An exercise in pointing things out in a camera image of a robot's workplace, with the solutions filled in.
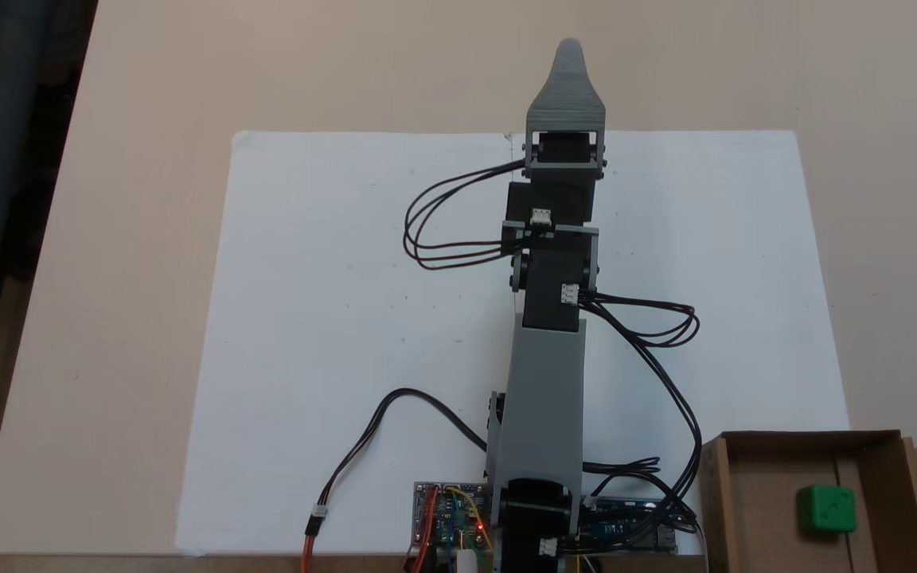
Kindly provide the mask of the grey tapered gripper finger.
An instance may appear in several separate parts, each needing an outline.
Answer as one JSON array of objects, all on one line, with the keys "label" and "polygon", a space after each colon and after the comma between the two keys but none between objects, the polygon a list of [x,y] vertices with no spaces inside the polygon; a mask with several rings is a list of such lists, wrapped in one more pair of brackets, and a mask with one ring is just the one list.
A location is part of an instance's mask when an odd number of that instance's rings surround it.
[{"label": "grey tapered gripper finger", "polygon": [[607,108],[591,83],[582,44],[561,40],[547,80],[527,111],[528,133],[603,133]]}]

